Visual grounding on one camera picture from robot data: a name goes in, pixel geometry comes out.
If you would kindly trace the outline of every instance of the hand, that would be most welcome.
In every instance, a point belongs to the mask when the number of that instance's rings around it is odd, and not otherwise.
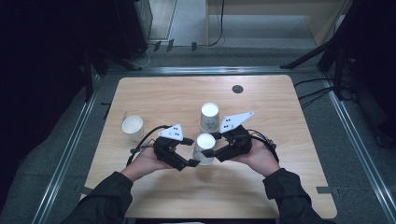
[[[275,171],[280,169],[273,154],[259,140],[251,140],[251,150],[248,154],[243,154],[231,159],[231,161],[238,161],[248,165],[252,170],[267,177]]]
[[[163,161],[157,160],[153,147],[143,149],[139,155],[121,171],[132,182],[149,175],[158,170],[172,169],[172,167]]]

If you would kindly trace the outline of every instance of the table top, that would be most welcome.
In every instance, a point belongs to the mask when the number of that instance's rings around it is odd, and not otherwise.
[[[234,93],[233,86],[243,88]],[[160,125],[181,124],[183,135],[196,140],[201,106],[213,102],[220,118],[254,111],[243,125],[270,137],[276,144],[280,166],[299,175],[312,198],[314,209],[325,218],[336,216],[331,194],[318,194],[327,187],[311,135],[295,90],[288,76],[228,77],[127,77],[120,81],[86,187],[120,171],[136,146],[122,132],[126,117],[137,115],[146,133]],[[151,138],[156,139],[158,132]],[[215,148],[226,145],[224,139]],[[193,146],[177,146],[185,159]],[[271,218],[278,217],[276,202],[268,200],[263,177],[242,163],[215,160],[196,168],[157,171],[136,181],[134,201],[127,217],[150,218]]]

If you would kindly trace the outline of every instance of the person's right arm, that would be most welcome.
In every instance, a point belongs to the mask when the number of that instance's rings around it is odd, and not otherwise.
[[[323,220],[312,208],[311,198],[301,186],[300,177],[280,168],[266,146],[252,139],[248,154],[233,159],[248,165],[266,177],[262,182],[268,199],[275,199],[279,210],[279,222],[286,223],[332,223]]]

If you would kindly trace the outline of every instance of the cup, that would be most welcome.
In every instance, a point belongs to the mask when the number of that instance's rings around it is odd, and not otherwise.
[[[212,163],[215,158],[207,158],[201,151],[212,149],[215,144],[216,140],[210,133],[201,133],[197,137],[194,151],[192,152],[192,158],[200,161],[200,165],[208,165]]]
[[[143,126],[143,120],[138,116],[131,116],[127,118],[122,123],[121,128],[136,143],[139,143],[145,136],[145,128]]]
[[[201,108],[199,123],[201,133],[215,133],[219,130],[219,107],[214,103],[206,103]]]

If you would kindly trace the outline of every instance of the person's left hand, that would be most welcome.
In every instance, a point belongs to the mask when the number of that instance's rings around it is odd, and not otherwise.
[[[145,175],[163,169],[172,169],[172,167],[163,161],[157,160],[154,148],[147,147],[121,173],[135,182]]]

